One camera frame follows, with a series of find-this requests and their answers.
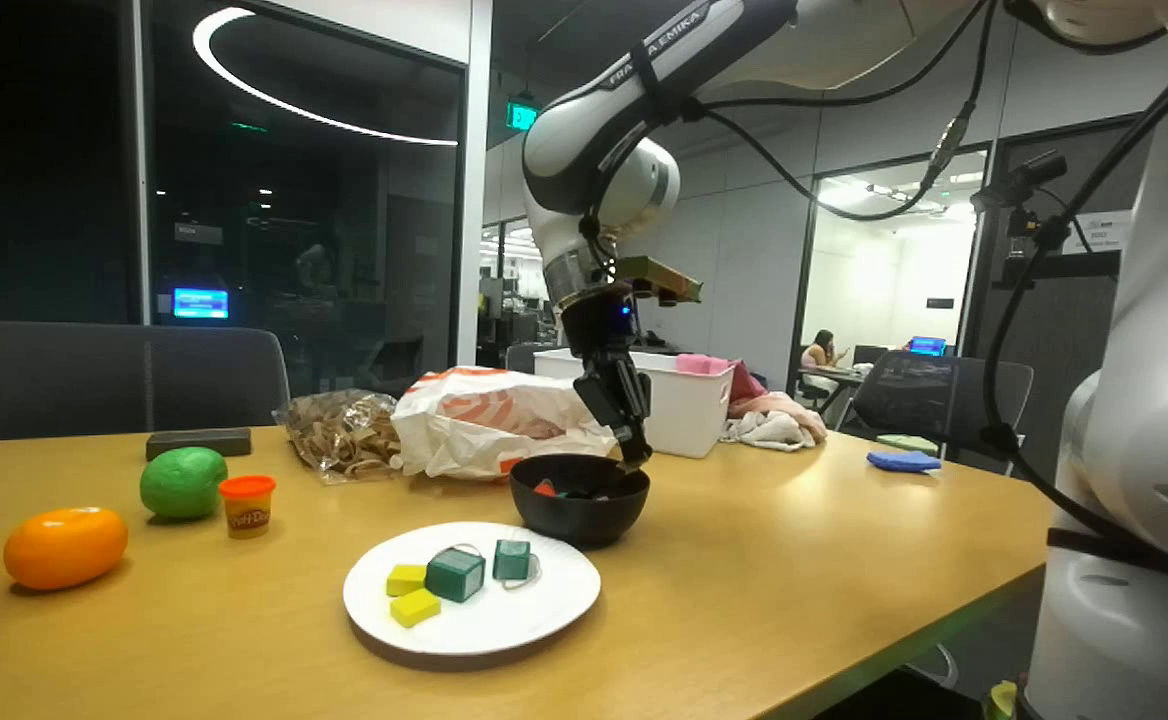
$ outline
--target window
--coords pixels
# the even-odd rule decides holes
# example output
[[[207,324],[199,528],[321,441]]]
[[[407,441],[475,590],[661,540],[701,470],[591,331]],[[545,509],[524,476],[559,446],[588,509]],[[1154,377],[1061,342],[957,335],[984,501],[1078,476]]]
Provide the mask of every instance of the window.
[[[819,199],[850,212],[889,212],[916,193],[923,161],[836,173]],[[805,335],[836,331],[852,363],[856,342],[903,349],[913,335],[961,341],[969,269],[978,248],[971,193],[984,184],[984,152],[966,152],[932,193],[891,218],[845,218],[816,212]]]
[[[222,288],[292,386],[452,363],[463,68],[255,2],[152,2],[152,292]]]
[[[139,321],[119,8],[0,0],[0,316]]]
[[[481,230],[481,363],[524,367],[520,349],[556,342],[556,312],[545,285],[542,248],[530,218],[490,224]]]

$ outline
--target white plate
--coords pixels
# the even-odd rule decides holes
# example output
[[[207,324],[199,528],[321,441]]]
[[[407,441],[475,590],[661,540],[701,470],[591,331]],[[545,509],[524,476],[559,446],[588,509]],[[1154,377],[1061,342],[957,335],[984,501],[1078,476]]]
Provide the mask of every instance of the white plate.
[[[531,540],[538,574],[524,586],[491,580],[497,540]],[[389,610],[384,580],[392,562],[427,562],[443,548],[475,548],[490,580],[463,605],[439,599],[439,617],[404,628]],[[584,553],[513,523],[427,523],[366,553],[343,574],[343,609],[362,631],[417,656],[490,656],[538,643],[578,622],[602,595],[602,574]]]

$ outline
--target green cube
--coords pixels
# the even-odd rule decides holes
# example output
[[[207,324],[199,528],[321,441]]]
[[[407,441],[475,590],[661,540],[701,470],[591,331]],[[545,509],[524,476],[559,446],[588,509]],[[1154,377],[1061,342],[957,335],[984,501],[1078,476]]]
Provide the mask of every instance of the green cube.
[[[452,605],[463,605],[490,580],[490,560],[463,548],[443,548],[427,560],[425,586]]]
[[[531,580],[531,542],[530,540],[497,540],[497,580]]]

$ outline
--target person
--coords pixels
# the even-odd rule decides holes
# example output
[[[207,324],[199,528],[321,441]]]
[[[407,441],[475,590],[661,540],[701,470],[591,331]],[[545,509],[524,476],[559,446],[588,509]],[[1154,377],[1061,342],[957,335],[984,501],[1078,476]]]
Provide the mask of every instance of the person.
[[[802,349],[802,393],[810,398],[829,398],[836,393],[836,349],[833,349],[833,328],[819,328],[810,349]]]
[[[836,372],[836,349],[833,349],[833,331],[819,328],[816,341],[802,351],[802,367],[814,377],[829,377]]]

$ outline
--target black bowl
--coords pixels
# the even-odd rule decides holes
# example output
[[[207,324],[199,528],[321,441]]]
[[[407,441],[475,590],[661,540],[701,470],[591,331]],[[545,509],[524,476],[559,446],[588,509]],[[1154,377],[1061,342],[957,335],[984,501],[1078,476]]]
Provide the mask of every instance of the black bowl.
[[[513,463],[520,518],[578,548],[615,542],[648,504],[648,488],[645,470],[603,456],[531,456]]]

